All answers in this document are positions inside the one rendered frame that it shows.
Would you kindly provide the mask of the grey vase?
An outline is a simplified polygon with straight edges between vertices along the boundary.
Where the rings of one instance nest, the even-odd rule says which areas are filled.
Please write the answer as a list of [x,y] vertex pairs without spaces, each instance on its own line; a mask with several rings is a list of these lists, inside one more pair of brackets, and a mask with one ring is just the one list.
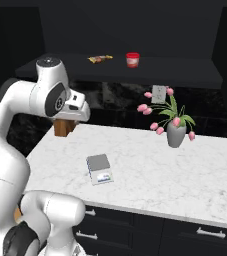
[[176,127],[172,123],[167,125],[167,141],[168,145],[172,148],[178,148],[186,134],[187,127],[180,126]]

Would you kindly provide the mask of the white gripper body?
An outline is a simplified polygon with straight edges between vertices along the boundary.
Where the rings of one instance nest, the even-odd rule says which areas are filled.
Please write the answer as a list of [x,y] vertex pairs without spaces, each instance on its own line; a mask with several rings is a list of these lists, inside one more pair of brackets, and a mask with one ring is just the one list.
[[87,102],[78,108],[77,106],[65,104],[66,116],[68,120],[87,122],[90,119],[90,107]]

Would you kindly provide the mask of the yellow brown wrapped snack bar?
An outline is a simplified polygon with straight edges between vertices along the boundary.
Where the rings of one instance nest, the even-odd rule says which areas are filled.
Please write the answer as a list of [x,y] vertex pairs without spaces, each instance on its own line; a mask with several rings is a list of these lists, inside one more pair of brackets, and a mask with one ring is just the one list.
[[100,56],[91,56],[87,58],[92,64],[99,64],[103,63],[106,60],[113,59],[113,56],[111,55],[100,55]]

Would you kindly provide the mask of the brown wooden block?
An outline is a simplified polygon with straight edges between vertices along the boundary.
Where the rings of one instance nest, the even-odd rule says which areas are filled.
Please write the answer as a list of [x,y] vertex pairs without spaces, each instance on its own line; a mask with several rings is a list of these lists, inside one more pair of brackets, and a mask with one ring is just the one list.
[[56,119],[53,122],[54,126],[54,135],[58,137],[67,137],[69,133],[71,133],[75,127],[76,122],[73,120],[63,120]]

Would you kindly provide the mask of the dark open wall cabinet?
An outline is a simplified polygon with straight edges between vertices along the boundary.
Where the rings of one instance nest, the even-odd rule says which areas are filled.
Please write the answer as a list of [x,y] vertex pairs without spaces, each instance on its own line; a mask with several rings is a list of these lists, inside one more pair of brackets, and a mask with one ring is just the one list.
[[[221,0],[11,0],[35,8],[45,53],[76,80],[219,88],[211,61]],[[128,52],[140,54],[129,68]],[[92,64],[91,56],[113,59]]]

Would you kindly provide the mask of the pink tulip bunch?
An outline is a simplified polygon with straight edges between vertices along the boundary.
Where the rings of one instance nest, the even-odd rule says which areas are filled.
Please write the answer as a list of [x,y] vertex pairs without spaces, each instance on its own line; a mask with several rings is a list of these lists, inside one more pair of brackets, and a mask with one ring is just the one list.
[[185,113],[185,106],[182,106],[181,110],[178,110],[174,90],[169,86],[166,87],[166,95],[170,98],[170,102],[164,101],[162,104],[153,103],[150,106],[141,104],[137,107],[137,111],[141,112],[143,115],[150,115],[153,111],[159,110],[159,115],[167,116],[167,119],[153,122],[150,125],[150,129],[155,131],[158,135],[161,135],[165,131],[164,127],[167,124],[172,124],[177,129],[188,124],[190,126],[188,137],[193,141],[195,139],[193,127],[196,125],[194,119]]

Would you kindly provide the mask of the white wall socket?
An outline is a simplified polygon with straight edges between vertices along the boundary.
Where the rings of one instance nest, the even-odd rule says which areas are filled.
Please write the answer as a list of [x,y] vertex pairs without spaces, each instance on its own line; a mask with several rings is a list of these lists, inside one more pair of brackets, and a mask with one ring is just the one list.
[[166,99],[166,87],[161,85],[152,86],[152,99],[153,104],[163,104]]

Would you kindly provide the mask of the red jam jar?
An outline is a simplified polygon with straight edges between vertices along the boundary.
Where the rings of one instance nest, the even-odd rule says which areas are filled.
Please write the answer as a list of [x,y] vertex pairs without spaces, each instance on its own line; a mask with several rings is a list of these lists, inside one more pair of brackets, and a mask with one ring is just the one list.
[[126,54],[126,62],[129,68],[137,68],[139,65],[140,54],[137,52],[128,52]]

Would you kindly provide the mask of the dark drawer front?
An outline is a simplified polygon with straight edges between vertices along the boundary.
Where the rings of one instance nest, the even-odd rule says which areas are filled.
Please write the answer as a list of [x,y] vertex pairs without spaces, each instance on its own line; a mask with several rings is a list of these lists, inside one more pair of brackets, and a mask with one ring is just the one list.
[[78,237],[88,242],[98,242],[102,245],[116,247],[117,249],[131,249],[132,235],[129,230],[120,226],[106,223],[85,222],[74,227],[74,234],[81,231],[83,234],[97,234],[98,239],[92,240],[88,238]]
[[132,213],[89,205],[86,206],[86,211],[90,211],[92,209],[95,210],[96,216],[87,215],[88,217],[97,218],[99,220],[105,220],[122,226],[131,226],[133,224]]
[[[199,235],[196,233],[196,230],[199,227],[210,232],[218,233],[222,231],[226,234],[226,237],[225,239],[220,239],[207,235]],[[216,245],[227,246],[227,228],[222,227],[166,219],[164,221],[163,235],[174,238],[194,239],[195,241],[211,242]]]

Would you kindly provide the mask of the grey digital scale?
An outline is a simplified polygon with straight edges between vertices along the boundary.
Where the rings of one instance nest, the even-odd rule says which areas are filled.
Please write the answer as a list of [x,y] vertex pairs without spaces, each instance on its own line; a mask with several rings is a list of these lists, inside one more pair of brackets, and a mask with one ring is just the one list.
[[93,185],[113,182],[111,166],[105,154],[88,156],[86,162]]

